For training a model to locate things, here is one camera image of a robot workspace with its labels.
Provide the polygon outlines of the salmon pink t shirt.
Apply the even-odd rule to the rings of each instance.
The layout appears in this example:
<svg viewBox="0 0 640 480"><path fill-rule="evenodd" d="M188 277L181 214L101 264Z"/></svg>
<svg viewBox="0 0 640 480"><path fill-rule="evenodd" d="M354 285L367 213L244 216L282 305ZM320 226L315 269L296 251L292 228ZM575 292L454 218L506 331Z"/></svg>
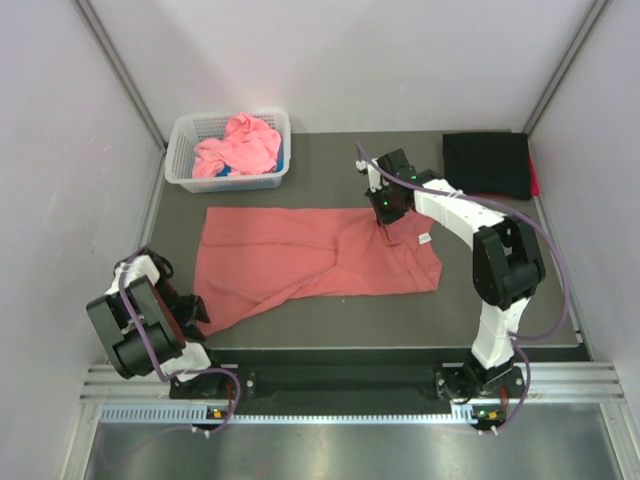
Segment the salmon pink t shirt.
<svg viewBox="0 0 640 480"><path fill-rule="evenodd" d="M434 222L410 212L378 224L370 208L211 207L202 228L194 292L211 336L289 300L384 296L438 289Z"/></svg>

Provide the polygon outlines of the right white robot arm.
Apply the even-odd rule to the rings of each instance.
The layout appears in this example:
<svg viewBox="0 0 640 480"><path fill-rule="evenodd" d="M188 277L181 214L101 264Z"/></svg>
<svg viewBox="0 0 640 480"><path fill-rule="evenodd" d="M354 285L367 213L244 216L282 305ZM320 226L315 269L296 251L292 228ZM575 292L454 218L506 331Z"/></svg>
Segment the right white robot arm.
<svg viewBox="0 0 640 480"><path fill-rule="evenodd" d="M546 270L534 229L492 210L430 170L417 171L398 149L372 159L358 153L358 171L378 223L388 226L415 212L434 220L472 252L472 283L481 299L479 327L464 364L439 379L441 394L466 403L500 389L513 368L521 317Z"/></svg>

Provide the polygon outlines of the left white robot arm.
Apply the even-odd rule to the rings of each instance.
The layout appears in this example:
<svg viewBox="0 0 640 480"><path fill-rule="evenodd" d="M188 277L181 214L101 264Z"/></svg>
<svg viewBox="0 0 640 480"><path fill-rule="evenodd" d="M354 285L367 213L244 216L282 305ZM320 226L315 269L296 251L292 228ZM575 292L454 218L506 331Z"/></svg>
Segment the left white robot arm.
<svg viewBox="0 0 640 480"><path fill-rule="evenodd" d="M173 276L173 265L149 247L116 263L109 288L86 305L107 359L125 380L168 379L174 399L230 394L231 381L204 346L204 302L178 293Z"/></svg>

